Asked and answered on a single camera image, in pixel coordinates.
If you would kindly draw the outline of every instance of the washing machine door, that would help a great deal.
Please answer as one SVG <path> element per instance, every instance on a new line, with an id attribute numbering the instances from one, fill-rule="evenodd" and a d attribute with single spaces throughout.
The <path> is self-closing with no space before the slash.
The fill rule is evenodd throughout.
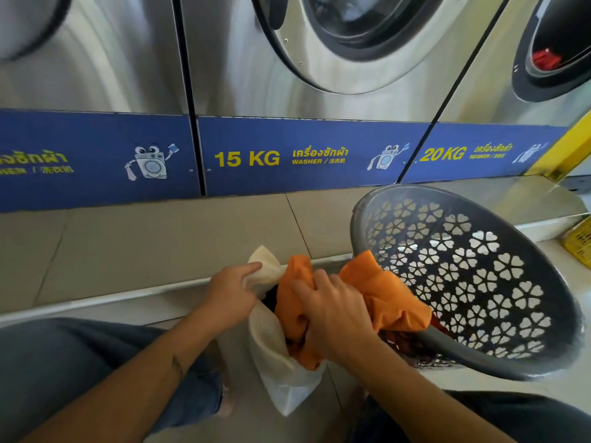
<path id="1" fill-rule="evenodd" d="M 310 85 L 377 90 L 418 65 L 469 0 L 254 0 L 283 61 Z"/>
<path id="2" fill-rule="evenodd" d="M 0 0 L 0 61 L 37 50 L 60 28 L 72 0 Z"/>
<path id="3" fill-rule="evenodd" d="M 523 101 L 544 102 L 591 79 L 591 0 L 540 0 L 513 67 Z"/>

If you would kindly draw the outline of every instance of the person's right arm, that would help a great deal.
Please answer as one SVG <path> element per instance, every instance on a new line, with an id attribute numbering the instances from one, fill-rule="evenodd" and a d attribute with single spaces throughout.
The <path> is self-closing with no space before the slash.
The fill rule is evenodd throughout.
<path id="1" fill-rule="evenodd" d="M 336 275 L 293 289 L 310 320 L 306 342 L 357 377 L 413 443 L 515 443 L 409 367 L 375 334 L 361 294 Z"/>

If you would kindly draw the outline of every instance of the stainless steel washing machine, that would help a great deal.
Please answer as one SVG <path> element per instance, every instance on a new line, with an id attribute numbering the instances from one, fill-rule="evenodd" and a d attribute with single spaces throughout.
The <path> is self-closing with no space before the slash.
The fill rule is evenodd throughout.
<path id="1" fill-rule="evenodd" d="M 590 16 L 591 0 L 510 0 L 403 181 L 528 170 L 591 108 Z M 452 139 L 463 160 L 432 162 Z"/>
<path id="2" fill-rule="evenodd" d="M 395 182 L 505 1 L 181 0 L 208 195 Z"/>
<path id="3" fill-rule="evenodd" d="M 0 211 L 200 195 L 188 112 L 171 0 L 0 0 Z"/>

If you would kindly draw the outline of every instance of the yellow crate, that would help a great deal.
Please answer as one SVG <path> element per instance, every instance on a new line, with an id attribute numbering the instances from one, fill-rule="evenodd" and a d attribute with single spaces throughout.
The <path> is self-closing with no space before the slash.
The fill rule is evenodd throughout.
<path id="1" fill-rule="evenodd" d="M 591 269 L 591 216 L 569 231 L 562 239 L 562 245 Z"/>

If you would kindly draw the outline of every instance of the blue panel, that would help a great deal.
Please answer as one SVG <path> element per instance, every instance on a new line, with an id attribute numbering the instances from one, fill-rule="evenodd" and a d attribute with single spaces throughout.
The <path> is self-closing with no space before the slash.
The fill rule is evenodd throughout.
<path id="1" fill-rule="evenodd" d="M 566 127 L 438 123 L 403 183 L 521 175 Z"/>
<path id="2" fill-rule="evenodd" d="M 424 123 L 201 117 L 207 194 L 395 183 L 427 127 Z"/>
<path id="3" fill-rule="evenodd" d="M 3 110 L 0 131 L 0 211 L 200 193 L 187 116 Z"/>

